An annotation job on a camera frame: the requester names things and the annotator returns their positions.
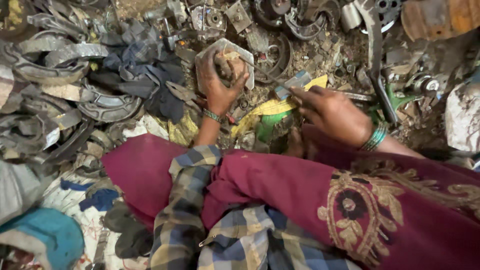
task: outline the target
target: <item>maroon shawl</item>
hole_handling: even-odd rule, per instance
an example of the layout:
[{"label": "maroon shawl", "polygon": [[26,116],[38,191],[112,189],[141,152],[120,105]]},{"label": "maroon shawl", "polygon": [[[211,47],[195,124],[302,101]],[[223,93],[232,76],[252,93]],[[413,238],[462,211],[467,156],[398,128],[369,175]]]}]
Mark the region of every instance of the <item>maroon shawl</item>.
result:
[{"label": "maroon shawl", "polygon": [[[370,267],[478,268],[480,185],[475,172],[431,160],[354,151],[320,137],[311,126],[305,126],[303,133],[314,141],[321,139],[316,141],[320,150],[316,162],[240,150],[226,154],[212,171],[212,183],[207,187],[202,212],[207,229],[229,204],[266,203],[318,241],[342,248]],[[173,154],[152,147],[137,152],[151,155],[160,151]],[[162,171],[163,177],[145,173],[150,169],[131,155],[127,168],[113,169],[111,161],[118,160],[110,159],[113,155],[115,151],[103,162],[120,188],[131,178],[118,173],[113,177],[112,171],[128,168],[134,169],[136,179],[149,179],[143,181],[148,186],[137,186],[137,190],[166,182],[166,171]],[[172,158],[161,160],[167,163]],[[166,206],[167,201],[160,205],[158,199],[156,204],[147,203],[152,198],[145,196],[141,204],[133,203],[130,190],[123,190],[125,199],[147,215]]]}]

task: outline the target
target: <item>bangle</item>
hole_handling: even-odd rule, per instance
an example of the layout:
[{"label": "bangle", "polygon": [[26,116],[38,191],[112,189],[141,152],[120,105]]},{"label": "bangle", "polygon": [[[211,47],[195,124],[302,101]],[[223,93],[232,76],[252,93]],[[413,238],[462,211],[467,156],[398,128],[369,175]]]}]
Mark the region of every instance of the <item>bangle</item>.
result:
[{"label": "bangle", "polygon": [[377,149],[379,144],[385,139],[385,137],[387,136],[387,132],[388,132],[388,125],[383,122],[380,122],[377,128],[375,129],[375,131],[373,132],[372,136],[370,137],[370,139],[368,139],[368,141],[362,145],[360,150],[374,151],[375,149]]},{"label": "bangle", "polygon": [[204,109],[204,114],[210,118],[212,118],[213,120],[219,122],[220,124],[223,123],[223,118],[214,114],[213,112],[207,110],[207,109]]}]

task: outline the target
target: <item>bracelet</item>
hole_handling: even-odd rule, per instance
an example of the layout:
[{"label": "bracelet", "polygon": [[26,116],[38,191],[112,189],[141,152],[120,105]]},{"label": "bracelet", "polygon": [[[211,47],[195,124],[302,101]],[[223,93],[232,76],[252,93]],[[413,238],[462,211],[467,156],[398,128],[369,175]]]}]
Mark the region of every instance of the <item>bracelet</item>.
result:
[{"label": "bracelet", "polygon": [[387,132],[388,132],[388,125],[383,122],[380,122],[377,128],[375,129],[375,131],[373,132],[372,136],[370,137],[370,139],[368,139],[368,141],[362,145],[360,150],[374,151],[375,149],[377,149],[379,144],[385,139],[385,137],[387,136]]},{"label": "bracelet", "polygon": [[210,118],[212,118],[213,120],[219,122],[220,124],[223,123],[223,118],[221,118],[220,116],[214,114],[213,112],[207,110],[207,109],[204,109],[204,114]]}]

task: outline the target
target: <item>shirt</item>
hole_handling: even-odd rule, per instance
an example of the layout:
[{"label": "shirt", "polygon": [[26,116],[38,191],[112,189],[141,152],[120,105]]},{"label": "shirt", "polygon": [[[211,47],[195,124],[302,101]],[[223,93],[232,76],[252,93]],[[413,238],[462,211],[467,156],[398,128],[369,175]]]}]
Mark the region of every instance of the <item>shirt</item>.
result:
[{"label": "shirt", "polygon": [[207,235],[203,190],[220,159],[215,146],[197,146],[172,161],[173,187],[155,219],[148,269],[360,269],[267,205],[233,208]]}]

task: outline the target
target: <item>ground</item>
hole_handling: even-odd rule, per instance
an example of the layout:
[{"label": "ground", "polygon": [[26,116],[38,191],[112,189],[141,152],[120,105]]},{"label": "ground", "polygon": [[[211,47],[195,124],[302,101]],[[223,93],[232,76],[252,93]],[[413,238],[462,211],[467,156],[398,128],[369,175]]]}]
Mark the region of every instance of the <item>ground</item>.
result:
[{"label": "ground", "polygon": [[[142,19],[142,15],[149,9],[154,9],[160,5],[156,0],[117,0],[118,14],[120,18],[137,18]],[[225,8],[223,1],[215,2],[218,8]],[[162,28],[163,25],[153,22],[157,27]],[[431,75],[438,77],[441,83],[438,98],[424,98],[420,101],[410,102],[402,106],[398,110],[402,122],[402,130],[396,133],[396,137],[407,146],[414,150],[422,150],[425,148],[447,149],[446,138],[444,135],[443,113],[445,110],[445,101],[448,92],[453,86],[461,80],[464,75],[468,74],[469,63],[465,60],[466,53],[471,49],[471,44],[477,39],[476,33],[465,34],[463,36],[452,38],[449,40],[441,40],[435,42],[426,42],[417,40],[412,42],[405,32],[399,21],[384,33],[384,53],[395,50],[397,48],[406,48],[410,53],[410,59],[404,62],[410,64],[410,71],[406,74],[395,74],[391,77],[391,83],[395,86],[397,92],[404,92],[405,83],[416,71],[423,69]],[[220,37],[226,37],[230,41],[239,46],[249,49],[245,39],[245,31],[239,35],[229,23],[227,32]],[[277,37],[279,32],[268,32],[269,44],[278,44]],[[208,45],[212,44],[217,38],[207,41],[186,40],[183,45],[177,46],[177,50],[182,48],[190,48],[196,52],[200,52]],[[323,47],[325,42],[332,42],[330,49],[327,51]],[[351,30],[345,34],[339,25],[333,29],[326,29],[316,38],[310,41],[300,41],[291,39],[293,46],[293,59],[283,79],[287,80],[293,77],[300,70],[307,70],[312,78],[322,75],[328,75],[327,87],[349,88],[351,91],[361,94],[373,94],[372,89],[362,88],[355,76],[346,74],[338,77],[334,74],[338,65],[345,62],[352,63],[358,67],[366,65],[367,42],[368,36],[362,34],[358,29]],[[275,58],[275,50],[271,50],[271,58]],[[314,64],[314,56],[321,54],[323,60]],[[255,61],[258,61],[259,54],[255,53]],[[387,65],[388,70],[397,71],[395,65]],[[197,89],[197,81],[195,70],[183,67],[186,76],[186,86],[190,89]],[[275,84],[263,85],[259,82],[255,83],[252,91],[245,91],[240,99],[247,99],[249,102],[248,110],[254,109],[256,106],[264,103],[272,98],[272,90]],[[371,104],[357,103],[357,105],[366,111]],[[293,114],[284,119],[280,124],[275,126],[272,140],[268,141],[273,152],[279,152],[277,146],[284,146],[286,142],[286,134],[290,128],[302,123],[302,119],[297,114]],[[228,134],[223,134],[219,140],[222,148],[229,148],[234,145],[235,141]]]}]

